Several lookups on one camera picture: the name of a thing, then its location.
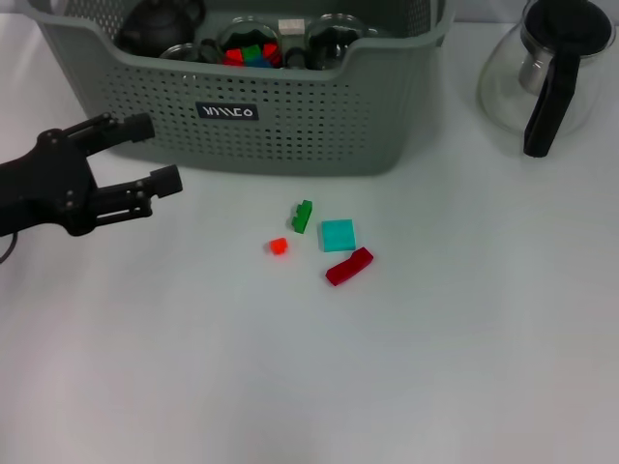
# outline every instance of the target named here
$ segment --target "orange cube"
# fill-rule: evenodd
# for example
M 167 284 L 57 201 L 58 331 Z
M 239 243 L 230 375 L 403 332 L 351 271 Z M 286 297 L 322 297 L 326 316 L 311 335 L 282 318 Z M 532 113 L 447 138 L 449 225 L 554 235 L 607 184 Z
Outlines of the orange cube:
M 273 254 L 280 256 L 281 254 L 285 254 L 288 250 L 288 241 L 286 239 L 276 239 L 273 240 L 269 246 Z

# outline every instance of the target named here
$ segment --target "green block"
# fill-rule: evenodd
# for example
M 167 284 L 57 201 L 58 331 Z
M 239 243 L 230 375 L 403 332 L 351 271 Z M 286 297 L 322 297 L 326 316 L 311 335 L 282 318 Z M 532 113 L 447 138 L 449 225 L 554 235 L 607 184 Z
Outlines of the green block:
M 311 202 L 304 200 L 297 206 L 297 216 L 292 219 L 292 228 L 297 234 L 305 234 L 311 216 Z
M 243 61 L 246 63 L 248 61 L 255 61 L 256 58 L 262 57 L 262 49 L 260 48 L 260 45 L 252 45 L 247 48 L 243 48 L 241 53 L 243 53 Z

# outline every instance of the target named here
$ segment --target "small red cube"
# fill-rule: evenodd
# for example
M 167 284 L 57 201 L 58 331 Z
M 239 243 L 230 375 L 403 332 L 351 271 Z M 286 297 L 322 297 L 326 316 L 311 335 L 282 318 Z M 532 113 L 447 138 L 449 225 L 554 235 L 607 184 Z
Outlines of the small red cube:
M 273 254 L 280 256 L 281 254 L 285 254 L 287 252 L 288 241 L 286 239 L 273 240 L 269 246 L 271 247 Z
M 223 63 L 227 66 L 245 66 L 243 52 L 240 48 L 226 51 Z
M 273 65 L 274 68 L 281 68 L 281 52 L 276 43 L 266 43 L 262 48 L 262 56 Z

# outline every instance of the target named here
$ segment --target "coffee pot lid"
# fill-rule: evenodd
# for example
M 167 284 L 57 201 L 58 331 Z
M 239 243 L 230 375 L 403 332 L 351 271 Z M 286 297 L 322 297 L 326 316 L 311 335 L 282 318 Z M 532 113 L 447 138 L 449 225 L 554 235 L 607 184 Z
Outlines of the coffee pot lid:
M 580 56 L 606 49 L 614 27 L 602 9 L 588 0 L 538 0 L 524 25 L 542 47 L 552 52 L 568 48 Z

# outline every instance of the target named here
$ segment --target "glass coffee pot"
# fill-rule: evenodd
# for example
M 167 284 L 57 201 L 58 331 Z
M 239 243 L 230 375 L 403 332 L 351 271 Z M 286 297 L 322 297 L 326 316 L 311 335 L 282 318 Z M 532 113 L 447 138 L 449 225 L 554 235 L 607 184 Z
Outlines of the glass coffee pot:
M 530 0 L 482 71 L 482 108 L 500 127 L 524 135 L 526 155 L 545 157 L 557 134 L 589 117 L 614 40 L 613 22 L 588 0 Z

